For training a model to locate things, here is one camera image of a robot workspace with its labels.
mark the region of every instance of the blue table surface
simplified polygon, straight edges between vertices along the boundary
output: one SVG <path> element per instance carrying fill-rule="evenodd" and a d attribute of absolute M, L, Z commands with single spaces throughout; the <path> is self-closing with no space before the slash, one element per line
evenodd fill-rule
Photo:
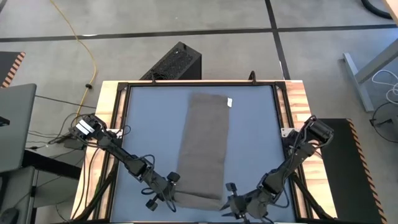
<path fill-rule="evenodd" d="M 188 102 L 194 92 L 226 95 L 233 99 L 229 111 L 224 183 L 235 182 L 239 194 L 254 190 L 260 178 L 284 160 L 270 86 L 133 87 L 126 120 L 132 130 L 124 137 L 123 148 L 138 156 L 155 155 L 155 171 L 164 177 L 176 171 Z M 232 217 L 221 216 L 228 210 L 206 211 L 177 206 L 177 212 L 173 213 L 161 201 L 152 212 L 145 206 L 152 197 L 140 193 L 145 187 L 146 184 L 139 183 L 120 165 L 112 222 L 238 222 Z M 288 183 L 285 188 L 292 201 Z M 225 189 L 224 202 L 228 195 Z M 278 204 L 286 203 L 286 197 L 281 196 Z M 274 222 L 295 221 L 292 203 L 288 208 L 268 206 L 268 210 L 268 218 Z"/>

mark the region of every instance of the gray towel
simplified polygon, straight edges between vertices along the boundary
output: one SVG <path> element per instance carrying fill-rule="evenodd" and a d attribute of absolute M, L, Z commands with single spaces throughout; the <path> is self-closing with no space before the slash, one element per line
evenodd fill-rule
<path fill-rule="evenodd" d="M 175 201 L 181 207 L 219 210 L 224 189 L 224 160 L 229 128 L 228 98 L 191 96 L 177 173 Z"/>

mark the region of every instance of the white cable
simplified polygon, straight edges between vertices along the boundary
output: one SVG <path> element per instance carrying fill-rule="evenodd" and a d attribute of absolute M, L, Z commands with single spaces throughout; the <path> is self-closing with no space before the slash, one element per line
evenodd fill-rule
<path fill-rule="evenodd" d="M 374 81 L 374 77 L 376 77 L 376 75 L 378 75 L 378 74 L 381 73 L 381 72 L 387 72 L 388 74 L 390 74 L 390 75 L 392 75 L 393 77 L 395 77 L 395 78 L 397 79 L 397 83 L 396 83 L 396 84 L 390 84 L 390 83 L 385 83 L 385 82 L 377 82 L 377 81 Z M 373 75 L 373 77 L 372 77 L 372 82 L 377 83 L 377 84 L 392 86 L 392 88 L 391 88 L 389 91 L 387 91 L 387 93 L 386 93 L 386 99 L 387 99 L 390 103 L 395 104 L 395 105 L 398 105 L 397 102 L 394 102 L 394 101 L 390 100 L 390 98 L 389 98 L 389 93 L 390 93 L 390 92 L 392 92 L 395 96 L 398 96 L 398 77 L 397 77 L 396 74 L 394 74 L 394 73 L 392 73 L 391 71 L 388 71 L 388 70 L 380 70 L 380 71 L 376 72 L 376 74 Z"/>

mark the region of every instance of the yellow cable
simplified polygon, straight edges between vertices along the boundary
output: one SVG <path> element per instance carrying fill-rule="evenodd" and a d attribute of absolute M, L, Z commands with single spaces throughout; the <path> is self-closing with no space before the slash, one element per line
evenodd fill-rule
<path fill-rule="evenodd" d="M 57 11 L 61 14 L 61 16 L 63 17 L 63 19 L 68 23 L 70 29 L 71 29 L 72 32 L 73 32 L 73 35 L 75 36 L 75 38 L 76 38 L 76 40 L 77 40 L 77 42 L 79 42 L 79 43 L 87 50 L 87 52 L 89 53 L 89 55 L 90 55 L 90 57 L 91 57 L 91 60 L 93 61 L 94 73 L 93 73 L 93 76 L 92 76 L 92 78 L 91 78 L 91 80 L 90 80 L 90 82 L 89 82 L 89 84 L 91 85 L 91 84 L 93 83 L 94 79 L 95 79 L 95 76 L 97 75 L 97 63 L 95 62 L 94 56 L 93 56 L 93 54 L 91 53 L 91 51 L 88 49 L 88 47 L 87 47 L 81 40 L 79 40 L 79 38 L 78 38 L 77 35 L 76 35 L 75 30 L 73 29 L 72 25 L 71 25 L 70 22 L 69 22 L 69 20 L 65 17 L 65 15 L 63 14 L 63 12 L 58 8 L 58 6 L 56 5 L 56 3 L 55 3 L 53 0 L 50 0 L 50 2 L 51 2 L 51 3 L 53 4 L 53 6 L 57 9 Z M 87 95 L 87 91 L 88 91 L 88 88 L 86 88 L 85 93 L 83 94 L 83 97 L 81 98 L 80 105 L 82 105 L 82 104 L 84 103 L 85 98 L 86 98 L 86 95 Z M 77 110 L 77 112 L 76 112 L 76 113 L 77 113 L 76 117 L 79 116 L 80 111 L 81 111 L 81 106 L 79 106 L 79 108 L 78 108 L 78 110 Z"/>

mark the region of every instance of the concrete floor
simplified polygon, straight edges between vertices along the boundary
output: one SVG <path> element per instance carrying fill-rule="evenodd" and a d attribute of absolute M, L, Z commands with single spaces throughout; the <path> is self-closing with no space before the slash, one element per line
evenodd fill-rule
<path fill-rule="evenodd" d="M 70 0 L 56 1 L 76 32 L 125 34 L 203 29 L 270 28 L 263 0 Z M 381 0 L 375 4 L 383 7 Z M 357 0 L 271 0 L 278 27 L 320 27 L 393 24 L 366 11 Z M 71 35 L 67 24 L 49 0 L 8 0 L 0 13 L 0 39 Z M 292 79 L 303 80 L 312 113 L 321 118 L 351 118 L 390 223 L 398 222 L 397 145 L 381 139 L 369 124 L 349 82 L 343 52 L 352 54 L 361 68 L 398 38 L 398 29 L 283 32 L 280 39 Z M 178 41 L 203 54 L 203 79 L 247 79 L 255 70 L 260 79 L 283 79 L 272 33 L 218 34 L 173 37 L 84 40 L 93 52 L 99 73 L 86 99 L 96 105 L 103 80 L 139 79 Z M 12 85 L 36 83 L 37 94 L 80 102 L 92 65 L 84 48 L 72 40 L 0 43 L 0 51 L 24 51 L 26 57 Z M 387 69 L 398 73 L 398 61 Z M 387 75 L 382 80 L 395 83 Z M 388 90 L 367 83 L 373 103 L 385 102 Z M 31 130 L 57 133 L 63 119 L 76 107 L 36 99 Z M 388 112 L 397 111 L 389 107 Z M 40 149 L 52 156 L 67 152 L 60 146 Z M 83 154 L 61 157 L 71 164 Z M 40 182 L 53 178 L 41 175 Z M 77 182 L 59 179 L 39 189 L 42 199 L 60 202 L 69 217 Z M 61 222 L 54 206 L 40 208 L 37 223 Z"/>

